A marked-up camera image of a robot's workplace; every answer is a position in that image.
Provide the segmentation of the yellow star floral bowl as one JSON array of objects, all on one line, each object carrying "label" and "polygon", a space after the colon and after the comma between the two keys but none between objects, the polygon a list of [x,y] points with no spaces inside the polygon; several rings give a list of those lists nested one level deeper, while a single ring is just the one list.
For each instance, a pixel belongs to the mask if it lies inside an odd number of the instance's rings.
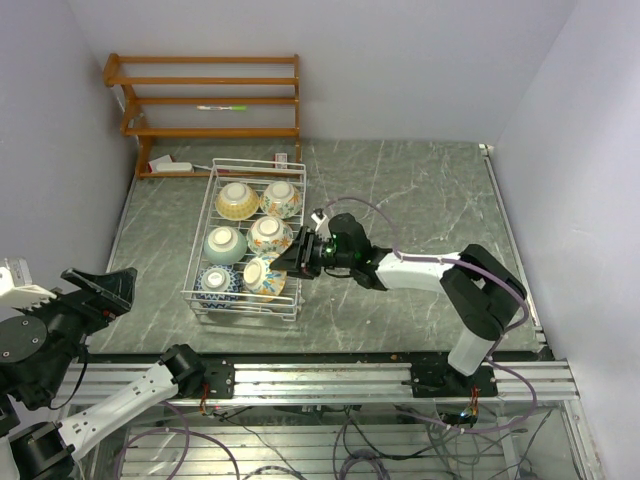
[{"label": "yellow star floral bowl", "polygon": [[266,215],[289,219],[302,210],[301,193],[290,182],[275,181],[261,195],[259,206]]}]

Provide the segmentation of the pale green celadon bowl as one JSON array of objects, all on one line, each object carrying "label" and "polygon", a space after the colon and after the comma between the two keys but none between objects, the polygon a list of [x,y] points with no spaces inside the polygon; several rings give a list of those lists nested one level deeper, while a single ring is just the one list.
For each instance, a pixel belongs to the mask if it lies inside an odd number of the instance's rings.
[{"label": "pale green celadon bowl", "polygon": [[203,254],[214,265],[232,265],[243,259],[246,238],[233,227],[220,226],[205,235]]}]

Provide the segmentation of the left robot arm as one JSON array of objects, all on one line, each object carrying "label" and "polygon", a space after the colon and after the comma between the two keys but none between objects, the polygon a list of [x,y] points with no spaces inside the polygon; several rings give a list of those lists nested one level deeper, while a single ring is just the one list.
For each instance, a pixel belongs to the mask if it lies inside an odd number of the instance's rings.
[{"label": "left robot arm", "polygon": [[134,302],[134,268],[89,274],[70,268],[63,293],[33,282],[23,258],[1,262],[1,304],[15,316],[1,323],[1,476],[4,479],[65,479],[105,437],[175,396],[192,397],[203,387],[205,367],[186,344],[174,345],[138,378],[99,403],[61,421],[20,430],[14,405],[30,411],[55,409],[74,363],[89,363],[87,339],[128,313]]}]

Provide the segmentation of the yellow sun pattern bowl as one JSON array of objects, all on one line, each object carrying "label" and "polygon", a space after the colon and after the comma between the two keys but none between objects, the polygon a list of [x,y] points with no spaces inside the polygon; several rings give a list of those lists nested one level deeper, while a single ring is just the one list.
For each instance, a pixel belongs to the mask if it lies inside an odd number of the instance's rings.
[{"label": "yellow sun pattern bowl", "polygon": [[218,214],[227,220],[242,221],[253,216],[259,209],[259,196],[249,185],[232,182],[225,185],[215,200]]}]

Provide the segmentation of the red blue zigzag bowl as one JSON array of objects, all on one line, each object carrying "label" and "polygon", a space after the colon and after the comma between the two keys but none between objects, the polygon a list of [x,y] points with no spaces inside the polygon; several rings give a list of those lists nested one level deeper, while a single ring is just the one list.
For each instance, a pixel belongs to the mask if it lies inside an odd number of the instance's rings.
[{"label": "red blue zigzag bowl", "polygon": [[230,265],[213,265],[199,272],[194,283],[195,297],[203,309],[230,309],[239,299],[242,280]]}]

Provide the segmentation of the white wire dish rack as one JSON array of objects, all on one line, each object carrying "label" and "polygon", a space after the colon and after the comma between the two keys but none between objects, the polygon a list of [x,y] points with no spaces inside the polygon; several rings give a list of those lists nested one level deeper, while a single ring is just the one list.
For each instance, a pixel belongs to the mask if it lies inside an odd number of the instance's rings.
[{"label": "white wire dish rack", "polygon": [[215,158],[182,294],[194,314],[295,320],[298,280],[270,268],[302,225],[301,163]]}]

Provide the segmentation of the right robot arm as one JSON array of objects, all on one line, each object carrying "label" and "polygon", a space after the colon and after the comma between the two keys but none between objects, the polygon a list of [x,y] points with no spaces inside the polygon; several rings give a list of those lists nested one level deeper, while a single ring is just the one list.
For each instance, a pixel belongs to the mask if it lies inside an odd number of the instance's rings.
[{"label": "right robot arm", "polygon": [[475,372],[507,333],[516,313],[528,313],[522,283],[480,245],[436,256],[407,254],[373,245],[349,213],[330,218],[318,209],[312,219],[315,227],[301,227],[270,268],[299,279],[343,269],[365,289],[445,295],[463,323],[448,353],[449,365],[440,373],[442,387],[452,395],[463,395],[475,385]]}]

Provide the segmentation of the orange blue floral bowl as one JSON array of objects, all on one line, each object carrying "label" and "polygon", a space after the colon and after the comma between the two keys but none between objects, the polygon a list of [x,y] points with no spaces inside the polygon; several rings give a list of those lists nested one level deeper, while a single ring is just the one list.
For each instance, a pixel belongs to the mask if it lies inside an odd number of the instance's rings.
[{"label": "orange blue floral bowl", "polygon": [[255,256],[244,267],[244,287],[249,293],[256,295],[260,302],[271,302],[284,290],[287,273],[271,267],[271,263],[277,258],[277,254],[269,252]]}]

